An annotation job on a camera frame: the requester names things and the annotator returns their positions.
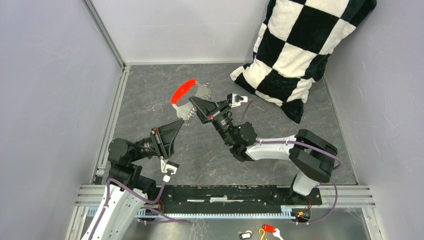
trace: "cable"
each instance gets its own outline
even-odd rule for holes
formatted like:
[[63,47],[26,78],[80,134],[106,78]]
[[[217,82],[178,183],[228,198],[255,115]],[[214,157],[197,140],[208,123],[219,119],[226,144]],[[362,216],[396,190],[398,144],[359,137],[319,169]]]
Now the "cable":
[[311,210],[311,207],[312,207],[311,198],[310,198],[310,197],[308,197],[308,198],[307,198],[307,209],[306,209],[306,211]]
[[338,165],[335,166],[333,168],[333,170],[337,170],[342,166],[342,160],[340,158],[338,158],[337,156],[335,156],[335,155],[333,155],[329,152],[326,152],[325,150],[322,150],[318,147],[306,144],[304,142],[300,142],[300,141],[258,141],[258,140],[255,140],[254,142],[259,143],[259,144],[296,144],[296,145],[299,145],[299,146],[302,146],[302,147],[305,147],[305,148],[312,149],[314,151],[317,151],[320,154],[324,154],[325,156],[328,156],[328,157],[336,160],[338,162]]
[[299,218],[302,218],[303,220],[306,220],[306,221],[309,221],[309,220],[311,219],[311,217],[306,218],[306,217],[304,217],[304,216],[299,216]]
[[90,235],[88,237],[88,240],[93,239],[94,233],[96,232],[96,229],[99,226],[100,220],[102,220],[102,217],[105,214],[106,208],[109,206],[108,203],[109,203],[110,196],[111,196],[111,183],[114,183],[114,184],[118,185],[119,187],[121,187],[124,190],[128,191],[130,194],[132,194],[135,197],[137,197],[138,199],[146,202],[147,204],[155,204],[161,198],[161,195],[162,195],[162,192],[164,191],[165,183],[166,182],[164,181],[162,183],[162,186],[160,187],[159,194],[157,195],[156,199],[153,200],[153,201],[150,201],[149,199],[146,199],[146,198],[140,196],[139,194],[135,193],[129,187],[125,186],[122,182],[120,182],[120,181],[118,181],[116,179],[113,179],[113,178],[109,178],[106,181],[106,201],[104,201],[103,208],[101,209],[101,212],[100,212],[100,214],[99,214],[99,216],[97,218],[97,221],[95,222],[95,224],[93,226],[93,229],[91,230],[91,233],[90,233]]
[[163,214],[162,212],[160,212],[160,211],[158,211],[158,210],[156,210],[154,208],[148,207],[148,206],[143,206],[140,209],[150,210],[151,212],[156,213],[156,214],[159,214],[162,217],[168,219],[168,220],[165,220],[165,221],[146,221],[145,222],[146,224],[165,224],[165,223],[172,223],[172,222],[175,222],[175,223],[187,223],[187,220],[186,219],[175,219],[175,218],[172,218],[172,217],[167,216],[167,215]]
[[265,229],[263,229],[263,228],[260,228],[258,231],[257,231],[261,236],[260,236],[260,240],[263,240],[264,239],[264,237],[265,237]]
[[146,150],[149,150],[149,151],[152,151],[152,152],[156,152],[156,150],[154,150],[153,148],[150,148],[150,147],[145,147],[145,146],[137,146],[137,147],[139,147],[141,149],[146,149]]
[[159,199],[159,211],[163,214],[165,213],[165,204],[162,199]]
[[335,191],[335,196],[334,196],[334,204],[332,205],[330,211],[327,212],[327,214],[325,214],[323,217],[320,217],[316,220],[313,221],[308,221],[308,222],[297,222],[296,225],[309,225],[309,224],[313,224],[313,223],[317,223],[320,222],[326,218],[328,218],[330,216],[330,214],[334,211],[334,209],[336,208],[336,204],[337,204],[337,198],[339,196],[339,193],[337,192],[337,187],[336,185],[333,183],[332,184],[334,186],[334,191]]
[[244,109],[244,112],[243,112],[243,114],[241,115],[241,119],[240,119],[240,123],[241,123],[241,124],[243,123],[243,120],[245,119],[245,114],[247,113],[248,108],[249,108],[249,106],[250,106],[252,103],[253,103],[253,99],[249,99],[249,100],[247,100],[246,108]]

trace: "gray floor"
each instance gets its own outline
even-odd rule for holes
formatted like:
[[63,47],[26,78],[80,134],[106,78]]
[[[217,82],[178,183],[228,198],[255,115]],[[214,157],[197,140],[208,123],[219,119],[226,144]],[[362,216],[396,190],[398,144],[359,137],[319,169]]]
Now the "gray floor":
[[[313,209],[312,218],[319,218],[328,209]],[[85,221],[84,231],[92,217]],[[364,215],[360,208],[336,208],[329,218],[308,226],[296,226],[285,219],[188,219],[188,223],[167,223],[144,226],[134,220],[126,231],[124,240],[238,240],[239,232],[250,230],[252,240],[259,239],[262,224],[278,228],[285,240],[370,240]],[[277,240],[271,233],[269,240]]]
[[[339,149],[343,166],[333,173],[338,185],[355,184],[342,134],[336,120],[324,81],[313,84],[304,106],[299,125],[289,120],[276,105],[250,95],[234,84],[229,74],[240,63],[135,65],[130,68],[114,138],[137,141],[149,135],[152,127],[159,127],[177,119],[170,104],[177,87],[189,79],[206,84],[214,101],[224,100],[229,93],[238,93],[254,99],[246,114],[260,138],[278,138],[294,135],[299,129],[308,129]],[[244,105],[232,109],[233,122],[240,122]],[[211,124],[201,124],[195,118],[181,128],[175,140],[175,154],[171,161],[180,164],[170,183],[175,185],[261,184],[289,185],[299,173],[290,161],[260,160],[239,162]],[[135,162],[142,165],[142,175],[162,181],[157,157]]]

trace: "key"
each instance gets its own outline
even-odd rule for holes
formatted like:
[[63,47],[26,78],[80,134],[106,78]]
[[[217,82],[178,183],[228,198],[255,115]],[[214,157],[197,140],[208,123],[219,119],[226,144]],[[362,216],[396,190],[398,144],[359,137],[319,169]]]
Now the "key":
[[275,229],[275,231],[272,233],[272,235],[274,235],[274,237],[279,238],[280,240],[284,240],[281,235],[280,235],[280,230],[278,228]]

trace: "marble-patterned floor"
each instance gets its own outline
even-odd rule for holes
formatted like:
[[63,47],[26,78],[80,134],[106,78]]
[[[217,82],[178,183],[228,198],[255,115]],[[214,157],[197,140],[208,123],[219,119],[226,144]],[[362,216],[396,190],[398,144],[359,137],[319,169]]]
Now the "marble-patterned floor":
[[[208,85],[214,101],[221,101],[229,93],[254,99],[246,114],[258,137],[279,138],[308,129],[332,143],[339,150],[343,166],[332,174],[338,185],[356,183],[348,159],[336,115],[324,81],[312,85],[309,99],[299,125],[288,119],[275,104],[250,95],[230,79],[230,73],[241,63],[134,65],[129,70],[124,97],[119,111],[114,138],[138,141],[149,136],[152,127],[159,127],[177,119],[170,104],[177,87],[189,79]],[[233,108],[233,123],[240,122],[245,105]],[[300,171],[290,161],[267,159],[239,162],[212,124],[201,124],[196,117],[182,126],[175,140],[175,154],[171,161],[180,164],[172,177],[174,185],[260,184],[289,185]],[[157,157],[135,162],[143,166],[141,174],[157,182],[162,181]]]

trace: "black mounting plate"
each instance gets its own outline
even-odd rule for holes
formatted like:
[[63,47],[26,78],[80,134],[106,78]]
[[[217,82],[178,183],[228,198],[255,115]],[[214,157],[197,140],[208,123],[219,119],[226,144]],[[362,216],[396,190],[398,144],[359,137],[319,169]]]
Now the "black mounting plate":
[[323,204],[316,187],[293,200],[290,187],[277,185],[167,185],[161,200],[167,214],[278,214],[281,206],[307,206],[308,197],[312,205]]

